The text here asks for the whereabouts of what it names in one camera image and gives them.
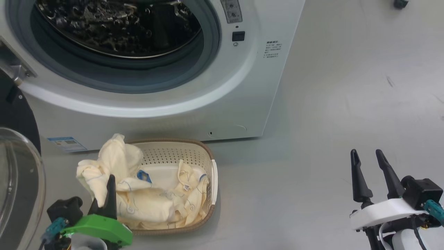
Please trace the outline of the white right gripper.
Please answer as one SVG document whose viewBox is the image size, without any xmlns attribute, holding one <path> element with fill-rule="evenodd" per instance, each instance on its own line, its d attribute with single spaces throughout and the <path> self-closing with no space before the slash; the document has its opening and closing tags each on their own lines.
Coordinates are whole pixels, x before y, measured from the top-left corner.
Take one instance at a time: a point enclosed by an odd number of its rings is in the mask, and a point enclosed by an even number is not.
<svg viewBox="0 0 444 250">
<path fill-rule="evenodd" d="M 355 149 L 350 152 L 353 200 L 361 203 L 360 207 L 362 208 L 349 216 L 351 229 L 355 231 L 410 217 L 411 215 L 427 214 L 424 210 L 414 209 L 401 198 L 405 188 L 401 185 L 400 179 L 382 150 L 376 149 L 376 158 L 379 168 L 384 174 L 388 200 L 373 204 L 371 202 L 373 192 L 368 188 L 362 174 L 359 155 Z"/>
</svg>

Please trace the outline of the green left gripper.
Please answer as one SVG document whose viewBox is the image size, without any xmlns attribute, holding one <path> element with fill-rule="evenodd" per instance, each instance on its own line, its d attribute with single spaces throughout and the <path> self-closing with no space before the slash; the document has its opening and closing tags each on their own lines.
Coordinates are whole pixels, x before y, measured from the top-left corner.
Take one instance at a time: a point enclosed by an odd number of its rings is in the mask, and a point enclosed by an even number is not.
<svg viewBox="0 0 444 250">
<path fill-rule="evenodd" d="M 99 206 L 96 198 L 90 206 L 87 216 L 82 217 L 76 225 L 61 230 L 62 235 L 84 234 L 101 239 L 118 248 L 127 247 L 133 243 L 133 234 L 127 226 L 117 218 L 116 180 L 110 175 L 104 205 L 101 207 L 101 216 L 97 213 Z"/>
</svg>

